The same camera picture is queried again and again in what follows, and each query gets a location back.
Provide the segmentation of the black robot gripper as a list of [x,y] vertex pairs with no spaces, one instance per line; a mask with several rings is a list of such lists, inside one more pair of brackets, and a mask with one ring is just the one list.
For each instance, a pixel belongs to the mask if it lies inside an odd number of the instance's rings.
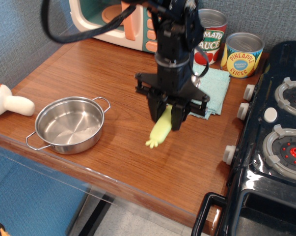
[[172,130],[180,129],[190,112],[204,116],[210,97],[198,88],[209,67],[196,75],[193,71],[194,54],[181,60],[170,60],[155,54],[157,73],[136,73],[136,92],[147,96],[151,119],[157,122],[166,104],[172,104]]

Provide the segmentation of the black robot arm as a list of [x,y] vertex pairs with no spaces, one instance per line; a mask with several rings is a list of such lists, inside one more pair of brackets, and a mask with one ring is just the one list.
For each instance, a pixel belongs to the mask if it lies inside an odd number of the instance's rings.
[[193,71],[194,50],[203,39],[204,28],[196,0],[128,0],[122,18],[142,5],[151,13],[157,38],[157,73],[136,73],[136,91],[145,94],[151,118],[157,122],[167,104],[172,105],[172,130],[179,130],[189,112],[205,115],[209,96],[192,82],[201,79]]

